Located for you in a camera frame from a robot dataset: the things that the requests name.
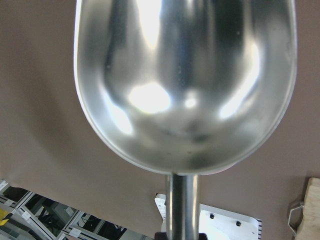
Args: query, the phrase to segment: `metal scoop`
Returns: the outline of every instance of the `metal scoop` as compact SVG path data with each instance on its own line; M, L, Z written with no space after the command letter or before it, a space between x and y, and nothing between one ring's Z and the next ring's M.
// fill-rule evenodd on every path
M198 238L198 175L253 153L293 92L293 0L78 0L75 83L104 143L168 175L167 236Z

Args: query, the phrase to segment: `black object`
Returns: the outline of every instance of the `black object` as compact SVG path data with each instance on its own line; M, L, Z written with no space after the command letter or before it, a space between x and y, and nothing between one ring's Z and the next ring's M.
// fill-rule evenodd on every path
M165 232L156 232L154 235L154 240L168 240L167 233ZM208 240L207 235L205 233L199 233L198 240Z

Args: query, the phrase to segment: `wooden block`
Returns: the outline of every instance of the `wooden block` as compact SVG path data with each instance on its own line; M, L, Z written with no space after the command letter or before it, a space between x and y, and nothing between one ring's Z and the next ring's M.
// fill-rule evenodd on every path
M304 197L303 219L296 240L320 239L320 179L310 178Z

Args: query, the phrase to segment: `white bracket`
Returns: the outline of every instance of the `white bracket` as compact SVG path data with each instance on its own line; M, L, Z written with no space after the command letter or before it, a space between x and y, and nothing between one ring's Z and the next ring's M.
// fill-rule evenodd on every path
M166 195L157 194L155 204L163 219L161 231L166 231ZM250 216L200 204L199 233L208 240L260 240L262 221Z

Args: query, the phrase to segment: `scoop handle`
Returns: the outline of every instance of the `scoop handle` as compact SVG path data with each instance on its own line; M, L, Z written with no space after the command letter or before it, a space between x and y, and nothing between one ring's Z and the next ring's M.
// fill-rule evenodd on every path
M199 176L166 177L166 235L168 240L199 238Z

